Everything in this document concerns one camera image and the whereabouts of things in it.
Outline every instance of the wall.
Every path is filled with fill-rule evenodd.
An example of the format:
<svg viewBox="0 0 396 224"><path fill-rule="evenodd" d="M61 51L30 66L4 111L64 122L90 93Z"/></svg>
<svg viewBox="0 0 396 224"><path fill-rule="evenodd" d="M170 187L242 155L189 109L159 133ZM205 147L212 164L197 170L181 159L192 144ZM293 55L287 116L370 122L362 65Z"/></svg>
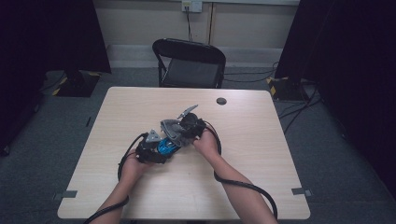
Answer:
<svg viewBox="0 0 396 224"><path fill-rule="evenodd" d="M202 13L190 14L194 41L217 47L283 49L298 1L224 2L203 2ZM94 0L94 4L107 45L151 45L163 37L189 38L180 1Z"/></svg>

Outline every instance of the person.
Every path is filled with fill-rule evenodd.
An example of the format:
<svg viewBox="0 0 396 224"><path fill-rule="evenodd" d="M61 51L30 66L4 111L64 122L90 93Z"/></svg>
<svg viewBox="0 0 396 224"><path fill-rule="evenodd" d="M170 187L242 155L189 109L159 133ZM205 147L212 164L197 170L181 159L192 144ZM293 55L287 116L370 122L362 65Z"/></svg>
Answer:
<svg viewBox="0 0 396 224"><path fill-rule="evenodd" d="M201 138L193 139L192 144L213 167L218 176L225 179L251 184L250 180L235 170L226 160L220 156L218 153L216 138L209 130L205 129ZM98 211L115 203L122 202L128 196L128 193L134 187L134 184L138 181L139 177L152 165L153 163L139 162L132 151L123 165L120 182L116 185L105 202L100 206ZM228 184L222 184L222 186L233 209L241 218L243 223L277 223L270 208L259 192ZM121 213L122 207L103 214L91 223L119 223Z"/></svg>

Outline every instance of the chair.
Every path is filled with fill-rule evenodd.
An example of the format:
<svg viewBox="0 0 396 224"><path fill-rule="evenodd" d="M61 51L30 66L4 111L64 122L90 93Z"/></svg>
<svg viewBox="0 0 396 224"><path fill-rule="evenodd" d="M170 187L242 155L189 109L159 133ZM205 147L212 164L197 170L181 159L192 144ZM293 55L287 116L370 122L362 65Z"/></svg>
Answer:
<svg viewBox="0 0 396 224"><path fill-rule="evenodd" d="M221 88L225 56L217 48L197 42L164 38L154 42L160 87ZM169 58L168 67L163 58Z"/></svg>

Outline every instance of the metal bracket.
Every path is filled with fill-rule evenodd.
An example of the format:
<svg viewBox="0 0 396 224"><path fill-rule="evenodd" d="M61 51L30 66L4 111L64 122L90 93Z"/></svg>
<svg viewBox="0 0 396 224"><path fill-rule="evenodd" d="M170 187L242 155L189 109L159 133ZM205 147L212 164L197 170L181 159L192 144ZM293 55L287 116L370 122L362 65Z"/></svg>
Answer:
<svg viewBox="0 0 396 224"><path fill-rule="evenodd" d="M147 143L152 143L152 142L160 142L163 140L156 132L154 129L151 129L148 133L148 137L146 138Z"/></svg>
<svg viewBox="0 0 396 224"><path fill-rule="evenodd" d="M291 192L293 192L293 195L303 194L305 195L305 197L310 197L314 195L310 189L303 189L303 188L291 189Z"/></svg>
<svg viewBox="0 0 396 224"><path fill-rule="evenodd" d="M65 190L62 193L54 193L52 200L60 201L62 198L76 198L77 191L76 190Z"/></svg>
<svg viewBox="0 0 396 224"><path fill-rule="evenodd" d="M181 113L177 119L182 119L184 117L186 117L186 115L188 115L193 109L195 109L198 105L193 105L190 106L189 108L187 108L183 113Z"/></svg>

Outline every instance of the cable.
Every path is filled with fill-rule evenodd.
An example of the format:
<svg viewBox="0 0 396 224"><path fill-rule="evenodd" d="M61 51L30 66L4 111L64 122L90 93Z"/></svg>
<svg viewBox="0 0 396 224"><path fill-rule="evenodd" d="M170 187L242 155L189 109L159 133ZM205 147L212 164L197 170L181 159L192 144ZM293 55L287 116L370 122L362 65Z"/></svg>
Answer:
<svg viewBox="0 0 396 224"><path fill-rule="evenodd" d="M205 123L210 125L211 129L207 128L207 127L206 127L206 129L209 130L213 134L213 136L215 136L215 139L216 139L216 142L218 145L218 153L221 155L221 142L219 140L219 136L218 136L215 128L209 122L205 121ZM213 175L214 175L215 179L217 181L219 181L220 183L228 184L228 185L235 185L235 186L247 188L247 189L253 189L253 190L256 190L257 192L259 192L260 194L262 194L265 198L267 198L268 202L271 204L271 206L273 208L274 217L275 217L275 219L277 219L276 203L267 191L255 186L255 185L249 184L249 183L236 181L236 180L230 180L230 179L223 179L220 176L218 176L218 174L216 174L216 172L213 172Z"/></svg>
<svg viewBox="0 0 396 224"><path fill-rule="evenodd" d="M120 203L113 204L113 205L111 205L109 207L106 207L106 208L100 210L100 211L97 211L95 214L93 214L92 216L87 218L87 220L84 221L84 224L88 224L88 223L92 222L94 219L96 219L99 216L102 216L102 215L104 215L104 214L106 214L108 212L111 212L111 211L113 211L113 210L115 210L117 208L123 207L128 202L129 202L129 196L126 196L126 199L124 201L122 201Z"/></svg>
<svg viewBox="0 0 396 224"><path fill-rule="evenodd" d="M207 40L208 44L210 44L212 42L212 24L214 23L213 22L213 18L214 18L214 15L213 15L214 3L213 2L211 3L211 6L209 8L210 8L209 9L210 10L210 21L209 21L209 38Z"/></svg>
<svg viewBox="0 0 396 224"><path fill-rule="evenodd" d="M187 15L187 23L189 24L189 40L192 42L192 34L191 34L191 27L190 27L190 8L189 7L184 7L186 10L186 15Z"/></svg>
<svg viewBox="0 0 396 224"><path fill-rule="evenodd" d="M283 113L286 112L286 110L288 110L288 109L290 109L290 108L292 108L292 107L295 107L295 106L297 106L297 105L303 105L303 104L304 104L304 102L298 103L298 104L295 104L295 105L288 106L288 107L284 108L284 109L282 110L282 112L280 112L277 116L278 116L278 117L281 117L281 116L283 115Z"/></svg>
<svg viewBox="0 0 396 224"><path fill-rule="evenodd" d="M122 171L123 164L125 163L126 159L128 159L129 156L131 156L131 155L134 154L134 153L129 154L129 151L130 151L131 148L134 146L134 144L136 143L136 141L137 141L139 138L141 138L142 136L144 136L144 133L141 133L139 136L136 137L136 139L135 139L135 140L132 142L132 144L128 147L128 149L126 150L124 156L122 157L122 159L121 159L121 161L120 161L120 164L119 164L119 170L118 170L118 178L119 178L119 180L120 180L120 178L121 178L121 171ZM127 196L126 199L125 199L124 201L120 202L120 203L113 204L113 205L111 205L111 206L109 206L109 207L106 207L106 208L100 210L100 211L97 211L97 212L94 213L92 216L90 216L89 218L87 218L87 219L84 221L84 224L88 224L88 223L92 222L94 219L98 218L99 216L102 216L102 215L104 215L104 214L106 214L106 213L108 213L108 212L111 212L111 211L113 211L113 210L115 210L115 209L118 209L118 208L120 208L120 207L123 207L123 206L124 206L125 204L127 204L128 202L129 202L129 196Z"/></svg>
<svg viewBox="0 0 396 224"><path fill-rule="evenodd" d="M268 77L270 77L270 76L274 73L274 71L275 71L275 70L266 72L266 73L271 73L271 74L268 75L268 76L266 76L266 77L263 77L263 78L260 78L260 79L256 79L256 80L239 81L239 80L231 80L231 79L227 79L227 78L224 78L223 80L224 80L224 81L231 81L231 82L258 82L258 81L263 81L263 80L267 79Z"/></svg>
<svg viewBox="0 0 396 224"><path fill-rule="evenodd" d="M291 119L291 122L289 122L289 124L288 124L288 126L286 127L285 131L283 131L283 134L286 134L286 132L288 131L288 129L289 129L289 127L291 126L291 124L297 119L297 117L301 114L301 112L303 112L303 110L307 109L309 106L312 106L312 105L317 104L317 103L320 101L320 99L319 99L318 101L316 101L316 102L314 102L312 105L310 105L311 101L314 99L314 96L315 96L315 93L317 92L317 90L318 90L318 86L315 87L315 90L314 90L314 92L312 93L311 97L309 98L308 102L307 102L302 108L300 108L300 109L298 109L298 110L295 110L295 111L293 111L293 112L290 112L290 113L288 113L288 114L286 114L286 115L283 115L283 116L281 116L281 117L279 117L279 119L282 119L282 118L285 118L286 116L288 116L288 115L290 115L290 114L297 113L297 114Z"/></svg>
<svg viewBox="0 0 396 224"><path fill-rule="evenodd" d="M267 77L264 77L264 78L260 78L260 79L256 79L256 80L249 80L249 81L239 81L239 80L232 80L232 79L227 79L227 78L224 78L223 80L231 81L231 82L246 82L246 83L263 81L263 80L267 79L268 77L270 77L276 71L275 65L277 63L279 63L279 62L273 63L272 70L271 71L267 71L267 72L261 72L261 73L257 73L257 72L252 72L252 73L226 73L226 74L224 74L224 75L227 75L227 76L236 76L236 75L257 75L257 74L268 74L268 73L271 73L270 75L268 75Z"/></svg>

